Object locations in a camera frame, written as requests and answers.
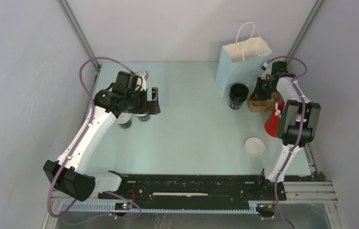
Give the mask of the brown cardboard carrier piece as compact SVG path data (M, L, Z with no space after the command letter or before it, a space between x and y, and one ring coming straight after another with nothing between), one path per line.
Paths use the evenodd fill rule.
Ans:
M274 98L264 101L253 101L252 98L253 95L250 95L247 99L247 105L249 110L253 113L264 113L273 110L275 107Z

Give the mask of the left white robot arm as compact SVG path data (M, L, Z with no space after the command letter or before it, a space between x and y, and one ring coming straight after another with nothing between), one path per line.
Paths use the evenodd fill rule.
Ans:
M128 186L116 172L87 174L87 166L103 135L122 115L157 115L158 88L152 88L148 100L147 71L120 71L116 81L95 94L90 113L68 148L55 161L46 161L43 170L54 188L76 200L85 201L92 194L109 191L124 198Z

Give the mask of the black paper coffee cup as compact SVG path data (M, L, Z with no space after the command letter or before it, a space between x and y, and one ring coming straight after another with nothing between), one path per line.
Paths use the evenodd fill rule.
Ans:
M141 122L147 122L151 118L151 115L150 114L142 114L142 115L137 115L137 117Z

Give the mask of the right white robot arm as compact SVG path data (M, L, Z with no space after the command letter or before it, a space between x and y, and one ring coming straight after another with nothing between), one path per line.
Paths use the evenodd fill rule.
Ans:
M249 100L263 101L274 92L279 93L285 101L277 127L277 138L282 144L270 165L264 168L264 177L270 182L279 183L284 180L285 171L297 152L313 141L321 105L305 96L294 74L282 72L258 77Z

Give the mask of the light blue paper bag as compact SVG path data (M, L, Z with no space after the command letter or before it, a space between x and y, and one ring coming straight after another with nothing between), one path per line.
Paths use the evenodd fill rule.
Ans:
M248 39L239 40L240 32L251 24L253 30ZM235 42L222 46L216 74L216 86L220 94L228 94L235 83L249 84L262 75L262 65L267 62L272 49L261 37L253 37L255 23L246 22L238 30Z

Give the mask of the red cup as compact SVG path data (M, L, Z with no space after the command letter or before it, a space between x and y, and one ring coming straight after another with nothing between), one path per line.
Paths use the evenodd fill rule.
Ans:
M280 107L281 107L280 109L283 112L285 103L280 104ZM278 126L279 126L281 117L275 116L274 111L275 111L275 109L272 110L271 115L265 122L264 129L269 136L277 138L277 130L278 130Z

